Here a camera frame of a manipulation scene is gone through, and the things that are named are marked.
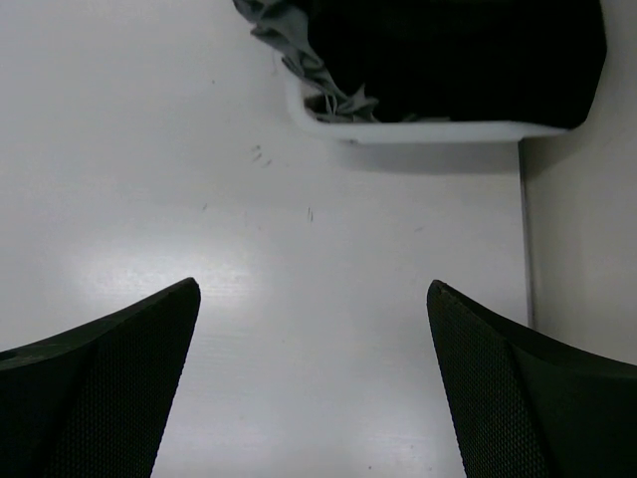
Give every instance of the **gray fabric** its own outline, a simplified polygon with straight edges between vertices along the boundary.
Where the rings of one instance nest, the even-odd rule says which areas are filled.
[[[255,27],[252,34],[284,55],[284,65],[324,96],[325,112],[316,113],[325,122],[376,122],[378,100],[365,96],[364,85],[346,95],[308,40],[308,14],[289,0],[233,0],[237,11]]]

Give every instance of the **black mesh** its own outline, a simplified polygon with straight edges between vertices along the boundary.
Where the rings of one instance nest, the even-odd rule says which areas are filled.
[[[428,309],[467,476],[551,476],[507,342],[441,285],[430,289]]]
[[[13,419],[18,424],[9,426],[18,428],[22,417],[45,418],[45,425],[23,430],[22,441],[3,437],[0,456],[13,449],[21,463],[0,476],[149,477],[199,300],[196,283],[184,281],[120,313],[16,349],[15,358],[0,362],[0,384],[12,385],[0,386],[0,400],[13,407],[0,410],[0,425]],[[23,405],[11,399],[24,394],[21,385],[37,388],[39,398]]]
[[[428,307],[471,478],[637,476],[637,366],[562,344],[440,282]]]

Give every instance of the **white tray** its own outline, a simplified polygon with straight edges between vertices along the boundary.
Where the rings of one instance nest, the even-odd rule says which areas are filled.
[[[303,131],[325,139],[365,144],[510,142],[525,137],[555,136],[566,129],[515,121],[338,123],[316,120],[304,105],[306,87],[285,70],[288,111]]]

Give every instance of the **white surface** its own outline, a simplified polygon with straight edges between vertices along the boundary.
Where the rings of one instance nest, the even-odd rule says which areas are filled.
[[[462,476],[425,294],[526,320],[516,146],[305,137],[248,30],[230,1],[1,4],[0,349],[194,276],[156,478]]]
[[[315,119],[304,105],[304,84],[286,70],[288,111],[303,131],[323,139],[362,144],[519,142],[525,137],[555,136],[565,129],[515,121],[326,123]]]
[[[637,2],[603,0],[608,59],[588,122],[526,147],[540,330],[637,363]]]

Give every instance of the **black object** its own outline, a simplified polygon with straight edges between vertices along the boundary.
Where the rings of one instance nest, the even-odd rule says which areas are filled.
[[[637,476],[637,366],[550,339],[441,282],[427,300],[469,478]]]
[[[335,83],[376,118],[582,124],[606,58],[599,0],[291,0]]]
[[[0,354],[0,476],[149,477],[199,302],[188,279]]]

